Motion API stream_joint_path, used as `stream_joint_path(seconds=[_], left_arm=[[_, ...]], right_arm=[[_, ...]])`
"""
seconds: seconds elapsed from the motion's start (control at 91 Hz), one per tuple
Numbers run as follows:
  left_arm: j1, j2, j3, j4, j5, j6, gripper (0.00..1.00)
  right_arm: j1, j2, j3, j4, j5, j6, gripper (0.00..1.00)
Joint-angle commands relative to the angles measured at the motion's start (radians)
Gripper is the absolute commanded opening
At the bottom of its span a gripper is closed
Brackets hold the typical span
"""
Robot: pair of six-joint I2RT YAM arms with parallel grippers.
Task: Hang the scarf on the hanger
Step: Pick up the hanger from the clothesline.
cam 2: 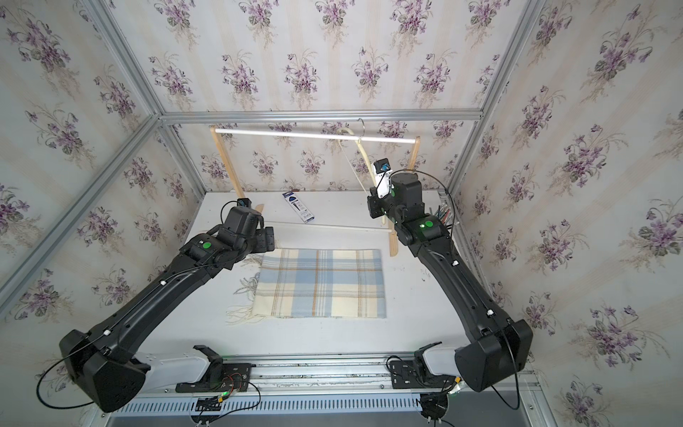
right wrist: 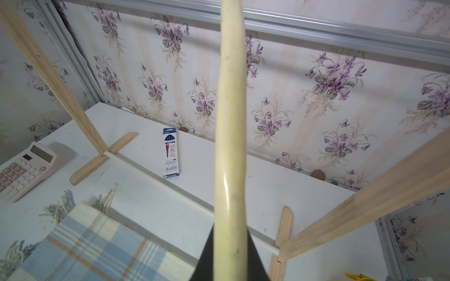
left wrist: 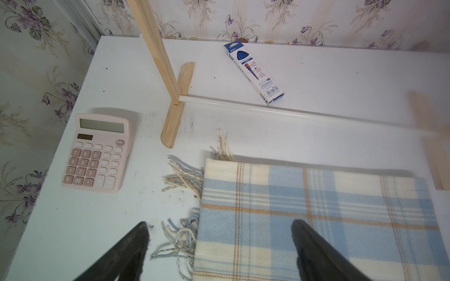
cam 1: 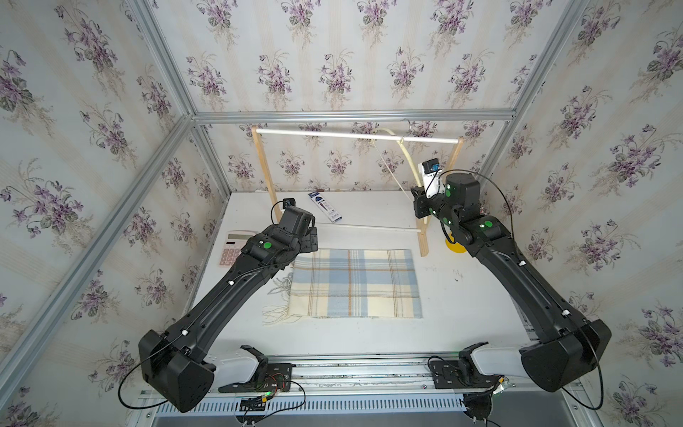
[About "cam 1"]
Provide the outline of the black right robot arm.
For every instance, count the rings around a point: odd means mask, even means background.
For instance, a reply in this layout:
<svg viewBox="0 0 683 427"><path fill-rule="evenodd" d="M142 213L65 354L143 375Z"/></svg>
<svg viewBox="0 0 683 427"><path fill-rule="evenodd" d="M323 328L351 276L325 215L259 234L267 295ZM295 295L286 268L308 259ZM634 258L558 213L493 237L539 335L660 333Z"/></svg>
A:
<svg viewBox="0 0 683 427"><path fill-rule="evenodd" d="M529 379L544 391L555 392L599 367L611 330L564 299L519 252L510 228L481 212L476 178L452 170L443 191L429 183L412 188L411 194L416 217L438 219L446 236L499 280L530 321L538 342L520 351Z"/></svg>

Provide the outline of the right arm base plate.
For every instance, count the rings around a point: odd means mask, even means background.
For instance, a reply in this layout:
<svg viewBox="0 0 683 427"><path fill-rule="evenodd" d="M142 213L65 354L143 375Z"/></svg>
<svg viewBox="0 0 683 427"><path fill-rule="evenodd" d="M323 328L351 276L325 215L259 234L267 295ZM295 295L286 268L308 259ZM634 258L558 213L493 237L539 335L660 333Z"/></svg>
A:
<svg viewBox="0 0 683 427"><path fill-rule="evenodd" d="M427 368L431 373L434 386L439 390L488 390L498 386L501 375L483 375L469 362L459 359L443 359L432 356L427 361Z"/></svg>

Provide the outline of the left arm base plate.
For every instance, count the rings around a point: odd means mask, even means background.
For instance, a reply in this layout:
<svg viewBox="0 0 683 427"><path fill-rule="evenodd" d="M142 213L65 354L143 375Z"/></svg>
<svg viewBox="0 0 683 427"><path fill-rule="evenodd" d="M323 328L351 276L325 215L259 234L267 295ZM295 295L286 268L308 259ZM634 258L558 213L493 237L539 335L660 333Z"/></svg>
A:
<svg viewBox="0 0 683 427"><path fill-rule="evenodd" d="M218 388L219 393L290 391L291 378L295 364L268 364L258 368L253 377L245 384L228 384Z"/></svg>

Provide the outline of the cream wooden clothes hanger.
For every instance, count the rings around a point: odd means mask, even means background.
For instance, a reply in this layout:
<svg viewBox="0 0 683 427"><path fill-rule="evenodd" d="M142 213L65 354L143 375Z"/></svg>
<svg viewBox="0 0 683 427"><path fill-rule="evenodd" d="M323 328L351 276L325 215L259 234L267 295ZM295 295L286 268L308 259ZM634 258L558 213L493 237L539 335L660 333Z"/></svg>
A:
<svg viewBox="0 0 683 427"><path fill-rule="evenodd" d="M376 153L378 154L380 160L379 160L379 167L380 167L380 172L381 175L384 176L385 178L389 177L391 178L394 183L398 186L398 189L409 199L410 195L408 194L408 190L412 185L416 185L418 187L423 185L423 178L421 174L418 172L418 168L416 163L414 163L414 160L407 149L405 139L403 137L397 138L396 133L391 131L391 129L384 128L384 127L379 127L373 131L373 138L372 140L372 146L374 147ZM377 143L380 142L380 136L391 136L393 137L392 142L395 142L398 145L398 150L401 152L401 159L398 159L398 156L391 154L389 151L381 151L377 147ZM400 181L397 176L396 172L398 171L398 167L400 165L407 165L411 174L412 174L412 180L407 181L404 183L403 181Z"/></svg>

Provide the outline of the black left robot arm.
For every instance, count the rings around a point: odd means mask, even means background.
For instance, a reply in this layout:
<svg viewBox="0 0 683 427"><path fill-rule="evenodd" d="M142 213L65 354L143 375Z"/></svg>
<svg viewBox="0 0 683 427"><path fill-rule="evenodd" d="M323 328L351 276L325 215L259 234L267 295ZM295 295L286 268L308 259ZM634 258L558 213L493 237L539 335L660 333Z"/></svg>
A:
<svg viewBox="0 0 683 427"><path fill-rule="evenodd" d="M247 300L299 254L318 250L315 216L288 206L280 222L249 238L228 272L184 317L138 343L142 379L186 413L209 393L217 367L206 357Z"/></svg>

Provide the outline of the plaid blue cream scarf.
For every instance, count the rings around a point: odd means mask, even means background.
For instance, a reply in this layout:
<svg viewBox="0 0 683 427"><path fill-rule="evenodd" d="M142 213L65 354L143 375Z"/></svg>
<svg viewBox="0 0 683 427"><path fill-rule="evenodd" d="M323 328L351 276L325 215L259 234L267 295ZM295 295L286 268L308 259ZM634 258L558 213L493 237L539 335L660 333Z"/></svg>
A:
<svg viewBox="0 0 683 427"><path fill-rule="evenodd" d="M320 249L300 255L273 279L279 305L263 308L263 323L304 318L423 317L409 249Z"/></svg>

